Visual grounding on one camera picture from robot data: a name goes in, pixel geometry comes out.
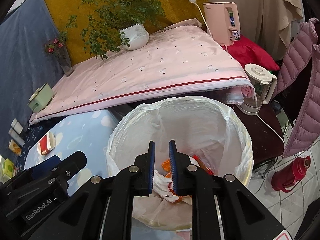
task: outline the folded cloth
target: folded cloth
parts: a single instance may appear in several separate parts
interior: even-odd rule
[[[253,95],[250,91],[250,88],[245,89],[244,93],[242,93],[241,87],[233,87],[233,88],[227,88],[223,90],[215,90],[210,91],[210,98],[218,100],[225,104],[242,104],[244,102],[243,98],[244,96],[248,97]]]
[[[228,53],[234,57],[243,68],[245,65],[253,63],[264,67],[268,71],[277,71],[280,69],[268,52],[243,35],[241,35],[240,40],[234,41],[233,45],[228,46]]]

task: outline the white kettle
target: white kettle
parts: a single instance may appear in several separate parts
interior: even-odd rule
[[[256,64],[247,64],[244,66],[244,70],[254,86],[257,100],[244,98],[244,103],[237,106],[243,113],[255,115],[262,105],[268,104],[271,100],[278,79],[268,70]]]

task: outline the screw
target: screw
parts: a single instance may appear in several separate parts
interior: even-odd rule
[[[56,178],[50,179],[50,180],[48,181],[48,184],[53,183],[55,180],[56,180]]]
[[[93,184],[96,184],[96,183],[99,183],[101,180],[101,178],[99,176],[93,176],[90,181],[93,183]]]
[[[139,170],[139,167],[138,167],[138,166],[133,165],[133,166],[130,166],[130,167],[129,167],[129,171],[130,171],[130,172],[137,172],[138,170]]]
[[[235,176],[233,176],[232,174],[227,174],[225,178],[226,178],[226,181],[229,181],[229,182],[235,181]]]
[[[197,168],[197,166],[195,166],[195,165],[189,165],[188,167],[187,167],[187,169],[188,169],[188,171],[196,171],[198,168]]]

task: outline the electric kettle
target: electric kettle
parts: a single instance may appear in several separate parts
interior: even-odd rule
[[[244,103],[237,106],[243,113],[255,115],[262,105],[268,104],[271,100],[278,79],[265,68],[255,64],[245,65],[244,71],[254,87],[256,100],[254,98],[244,98]]]
[[[231,46],[240,39],[237,5],[231,2],[204,3],[204,14],[212,38],[220,46]]]

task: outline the light blue tablecloth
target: light blue tablecloth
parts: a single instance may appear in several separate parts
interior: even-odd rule
[[[108,177],[105,151],[108,140],[119,121],[107,109],[67,116],[50,131],[56,139],[56,147],[46,156],[33,146],[26,158],[25,169],[43,162],[53,155],[61,160],[76,151],[87,157],[87,166],[69,180],[68,194],[72,195],[91,176]]]

